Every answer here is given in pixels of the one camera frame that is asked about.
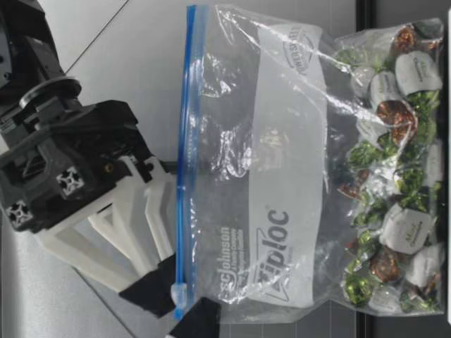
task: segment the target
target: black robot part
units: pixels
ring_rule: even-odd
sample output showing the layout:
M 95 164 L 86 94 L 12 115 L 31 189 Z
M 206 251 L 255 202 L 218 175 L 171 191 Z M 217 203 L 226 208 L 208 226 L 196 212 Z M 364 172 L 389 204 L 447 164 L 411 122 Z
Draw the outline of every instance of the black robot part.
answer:
M 0 2 L 0 204 L 17 231 L 48 229 L 130 175 L 152 154 L 129 106 L 82 106 L 33 0 Z

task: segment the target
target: screw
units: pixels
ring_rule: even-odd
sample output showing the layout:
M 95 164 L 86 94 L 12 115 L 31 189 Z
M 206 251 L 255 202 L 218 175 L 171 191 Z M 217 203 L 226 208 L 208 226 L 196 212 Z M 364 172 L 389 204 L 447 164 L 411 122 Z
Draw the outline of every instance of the screw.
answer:
M 105 173 L 111 174 L 114 171 L 114 165 L 112 163 L 107 163 L 104 167 Z
M 153 169 L 154 169 L 154 165 L 153 165 L 152 163 L 148 163 L 148 164 L 146 164 L 146 169 L 147 169 L 149 172 L 151 172 L 151 171 L 153 171 Z

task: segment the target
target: blue zipper seal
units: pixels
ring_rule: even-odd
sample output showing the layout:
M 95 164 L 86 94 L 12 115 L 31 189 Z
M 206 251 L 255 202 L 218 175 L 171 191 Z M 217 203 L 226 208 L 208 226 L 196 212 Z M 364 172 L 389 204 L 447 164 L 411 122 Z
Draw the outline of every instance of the blue zipper seal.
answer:
M 171 294 L 175 319 L 182 319 L 194 303 L 195 265 L 192 257 L 191 198 L 197 171 L 200 97 L 202 95 L 203 55 L 208 6 L 188 6 L 185 60 L 183 66 L 182 108 L 178 145 L 177 243 L 175 284 Z

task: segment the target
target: transparent plastic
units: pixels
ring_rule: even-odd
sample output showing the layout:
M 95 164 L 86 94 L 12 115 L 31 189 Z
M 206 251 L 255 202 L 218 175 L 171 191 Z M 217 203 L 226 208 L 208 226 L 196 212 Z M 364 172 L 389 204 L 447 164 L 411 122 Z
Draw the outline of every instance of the transparent plastic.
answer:
M 177 276 L 188 307 L 220 301 L 225 323 L 292 322 L 330 299 L 373 315 L 443 312 L 442 48 L 439 20 L 334 41 L 234 6 L 188 9 Z

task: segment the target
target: brown candy wrapper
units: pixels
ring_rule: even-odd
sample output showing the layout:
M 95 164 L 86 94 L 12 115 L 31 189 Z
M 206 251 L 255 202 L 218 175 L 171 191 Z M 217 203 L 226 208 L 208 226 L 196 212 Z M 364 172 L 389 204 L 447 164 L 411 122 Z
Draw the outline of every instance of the brown candy wrapper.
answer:
M 417 43 L 417 36 L 412 25 L 407 25 L 402 28 L 392 43 L 392 53 L 394 56 L 409 53 L 415 49 Z
M 341 192 L 343 195 L 355 199 L 357 201 L 360 201 L 360 189 L 362 188 L 362 185 L 366 182 L 370 174 L 370 171 L 367 169 L 360 170 L 352 184 L 342 184 L 338 191 Z
M 369 269 L 371 274 L 383 283 L 401 278 L 400 258 L 386 246 L 371 259 Z
M 408 142 L 416 134 L 418 119 L 407 103 L 383 102 L 378 106 L 376 114 L 385 124 L 392 126 L 390 134 L 396 145 L 401 145 L 404 140 Z

